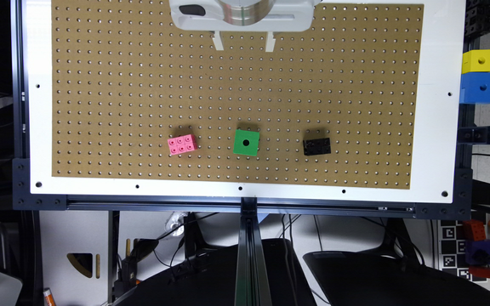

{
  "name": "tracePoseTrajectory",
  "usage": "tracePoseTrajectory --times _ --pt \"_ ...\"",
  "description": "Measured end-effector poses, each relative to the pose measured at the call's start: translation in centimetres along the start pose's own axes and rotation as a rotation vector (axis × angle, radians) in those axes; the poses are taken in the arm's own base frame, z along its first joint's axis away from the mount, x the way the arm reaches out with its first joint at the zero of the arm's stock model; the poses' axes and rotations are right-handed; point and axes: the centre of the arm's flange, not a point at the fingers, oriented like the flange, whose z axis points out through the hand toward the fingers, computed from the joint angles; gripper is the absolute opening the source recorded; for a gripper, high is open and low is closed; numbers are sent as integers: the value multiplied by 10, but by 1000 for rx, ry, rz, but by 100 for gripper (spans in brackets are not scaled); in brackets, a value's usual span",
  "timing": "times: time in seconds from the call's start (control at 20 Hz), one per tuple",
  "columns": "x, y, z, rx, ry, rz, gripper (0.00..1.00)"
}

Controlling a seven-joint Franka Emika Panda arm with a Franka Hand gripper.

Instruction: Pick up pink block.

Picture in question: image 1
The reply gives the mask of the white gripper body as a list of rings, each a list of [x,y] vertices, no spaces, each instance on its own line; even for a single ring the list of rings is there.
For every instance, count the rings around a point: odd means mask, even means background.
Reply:
[[[173,23],[187,31],[305,31],[319,0],[170,0]]]

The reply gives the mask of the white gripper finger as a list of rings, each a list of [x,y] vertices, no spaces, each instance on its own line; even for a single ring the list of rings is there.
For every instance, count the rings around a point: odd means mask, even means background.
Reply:
[[[214,48],[217,51],[223,51],[224,50],[224,43],[223,43],[220,31],[214,31],[213,32],[212,40],[213,40]]]
[[[265,51],[271,53],[274,51],[276,39],[273,31],[268,31],[265,35]]]

